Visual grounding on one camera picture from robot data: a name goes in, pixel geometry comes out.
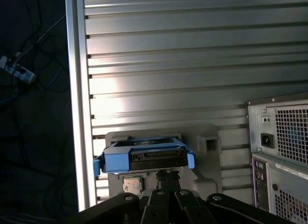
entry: metal frame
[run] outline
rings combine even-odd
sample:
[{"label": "metal frame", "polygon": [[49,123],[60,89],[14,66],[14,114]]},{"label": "metal frame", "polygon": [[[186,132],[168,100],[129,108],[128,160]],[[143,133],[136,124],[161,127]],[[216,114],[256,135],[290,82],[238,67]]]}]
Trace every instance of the metal frame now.
[{"label": "metal frame", "polygon": [[65,0],[79,211],[96,205],[84,0]]}]

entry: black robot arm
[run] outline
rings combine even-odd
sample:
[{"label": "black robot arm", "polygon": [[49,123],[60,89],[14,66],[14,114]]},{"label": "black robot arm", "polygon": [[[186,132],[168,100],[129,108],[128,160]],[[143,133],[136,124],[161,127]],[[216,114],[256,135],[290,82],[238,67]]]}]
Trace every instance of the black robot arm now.
[{"label": "black robot arm", "polygon": [[212,194],[206,201],[197,192],[181,189],[178,171],[159,171],[157,188],[142,197],[119,194],[64,223],[69,224],[291,224],[292,222],[233,199]]}]

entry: rear io panel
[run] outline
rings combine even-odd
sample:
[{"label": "rear io panel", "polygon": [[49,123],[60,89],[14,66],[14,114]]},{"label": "rear io panel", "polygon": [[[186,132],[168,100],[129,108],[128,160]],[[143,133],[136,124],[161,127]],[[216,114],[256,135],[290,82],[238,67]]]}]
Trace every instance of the rear io panel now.
[{"label": "rear io panel", "polygon": [[256,207],[269,212],[266,162],[253,158],[253,173]]}]

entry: computer tower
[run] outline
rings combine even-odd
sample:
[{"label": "computer tower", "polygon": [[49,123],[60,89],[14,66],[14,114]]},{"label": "computer tower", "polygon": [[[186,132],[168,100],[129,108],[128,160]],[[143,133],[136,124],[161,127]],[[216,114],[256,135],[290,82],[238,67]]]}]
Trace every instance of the computer tower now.
[{"label": "computer tower", "polygon": [[308,224],[308,93],[247,105],[256,207]]}]

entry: horizontal slat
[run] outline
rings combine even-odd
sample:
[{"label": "horizontal slat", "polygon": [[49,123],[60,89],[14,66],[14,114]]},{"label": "horizontal slat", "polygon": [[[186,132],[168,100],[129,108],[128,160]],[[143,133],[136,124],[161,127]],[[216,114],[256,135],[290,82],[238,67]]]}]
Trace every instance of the horizontal slat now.
[{"label": "horizontal slat", "polygon": [[253,204],[253,188],[245,188],[245,189],[234,189],[234,190],[226,190],[223,191],[223,194],[245,202],[247,204]]},{"label": "horizontal slat", "polygon": [[160,63],[160,62],[172,62],[172,61],[200,61],[200,60],[220,60],[221,58],[227,59],[229,61],[237,61],[235,63],[241,64],[241,58],[249,58],[250,61],[254,62],[255,58],[271,56],[273,58],[272,62],[276,61],[276,56],[291,56],[296,57],[303,52],[308,51],[308,45],[302,43],[301,45],[285,45],[285,46],[257,46],[254,48],[246,47],[235,47],[228,49],[213,49],[213,50],[181,50],[180,52],[171,51],[157,51],[157,52],[147,52],[147,53],[112,53],[112,54],[102,54],[95,55],[95,58],[90,58],[88,60],[89,66],[122,66],[131,64],[144,64],[144,63]]},{"label": "horizontal slat", "polygon": [[[198,60],[192,58],[192,60],[185,60],[186,58],[181,57],[183,55],[190,55],[189,52],[184,54],[174,54],[174,60],[166,61],[169,62],[160,62],[163,60],[160,59],[152,59],[153,56],[146,56],[147,58],[140,58],[140,63],[132,64],[129,61],[129,57],[127,58],[117,58],[117,57],[106,57],[106,58],[97,58],[97,59],[90,59],[89,63],[93,65],[101,65],[97,67],[89,67],[89,74],[97,75],[97,74],[105,74],[108,73],[108,76],[125,76],[125,75],[137,75],[142,72],[143,74],[151,73],[151,74],[158,74],[158,73],[172,73],[172,72],[197,72],[197,71],[211,71],[211,70],[224,70],[228,66],[229,69],[234,68],[248,68],[248,66],[255,65],[268,67],[272,66],[274,63],[277,65],[281,64],[291,64],[291,63],[301,63],[307,61],[307,53],[301,54],[273,54],[265,56],[264,54],[260,56],[236,56],[231,55],[229,58],[224,56],[216,56],[215,59],[210,59],[208,56],[209,53],[204,52],[204,55],[207,58],[203,60]],[[125,61],[125,62],[111,62],[110,65],[105,65],[108,61]]]},{"label": "horizontal slat", "polygon": [[260,67],[206,72],[182,72],[163,75],[136,75],[114,78],[90,79],[90,94],[121,93],[135,91],[176,90],[226,85],[279,82],[284,79],[305,79],[308,64],[295,66]]},{"label": "horizontal slat", "polygon": [[165,114],[145,114],[139,116],[120,116],[118,118],[97,117],[92,120],[92,126],[101,125],[116,125],[116,124],[130,124],[130,123],[144,123],[144,122],[159,122],[159,121],[175,121],[175,120],[195,120],[195,119],[220,119],[232,117],[244,117],[246,115],[245,109],[232,109],[221,111],[207,111],[207,112],[186,112],[186,113],[165,113]]},{"label": "horizontal slat", "polygon": [[190,109],[203,108],[207,106],[226,106],[241,105],[251,98],[259,99],[277,94],[295,93],[307,90],[307,84],[286,85],[286,86],[253,86],[237,89],[200,91],[200,92],[182,92],[178,93],[160,93],[135,96],[101,97],[91,99],[92,114],[105,113],[107,115],[116,113],[139,114],[144,111],[164,111],[166,109]]},{"label": "horizontal slat", "polygon": [[86,15],[152,11],[277,7],[308,0],[86,0]]},{"label": "horizontal slat", "polygon": [[109,189],[108,188],[98,188],[96,189],[96,195],[101,197],[101,199],[106,200],[109,198]]},{"label": "horizontal slat", "polygon": [[111,34],[155,30],[224,28],[229,26],[281,25],[308,22],[308,11],[302,8],[275,8],[229,12],[168,12],[162,14],[135,14],[132,16],[99,17],[86,20],[86,33]]},{"label": "horizontal slat", "polygon": [[93,140],[93,154],[99,156],[102,154],[103,150],[106,148],[105,139]]},{"label": "horizontal slat", "polygon": [[238,176],[222,178],[222,186],[241,186],[245,184],[252,184],[252,176]]},{"label": "horizontal slat", "polygon": [[223,150],[220,155],[221,166],[250,164],[250,149]]},{"label": "horizontal slat", "polygon": [[238,176],[248,176],[251,175],[251,168],[247,169],[235,169],[235,170],[222,170],[221,177],[228,178],[228,177],[238,177]]},{"label": "horizontal slat", "polygon": [[104,187],[108,187],[108,179],[105,180],[96,180],[96,187],[99,188],[104,188]]},{"label": "horizontal slat", "polygon": [[98,177],[98,180],[106,180],[106,179],[108,179],[107,173],[101,173],[101,175]]},{"label": "horizontal slat", "polygon": [[218,132],[221,146],[248,144],[247,129],[221,130]]},{"label": "horizontal slat", "polygon": [[114,35],[87,40],[88,54],[143,52],[183,48],[228,47],[308,41],[307,26]]},{"label": "horizontal slat", "polygon": [[169,127],[186,127],[191,125],[202,125],[210,123],[217,126],[228,126],[230,124],[242,126],[246,124],[246,117],[242,118],[229,118],[229,119],[206,119],[206,120],[188,120],[188,121],[175,121],[175,122],[160,122],[160,123],[144,123],[144,124],[117,124],[115,126],[94,127],[92,130],[93,135],[106,135],[109,132],[130,131],[130,130],[145,130],[145,129],[163,129]]}]

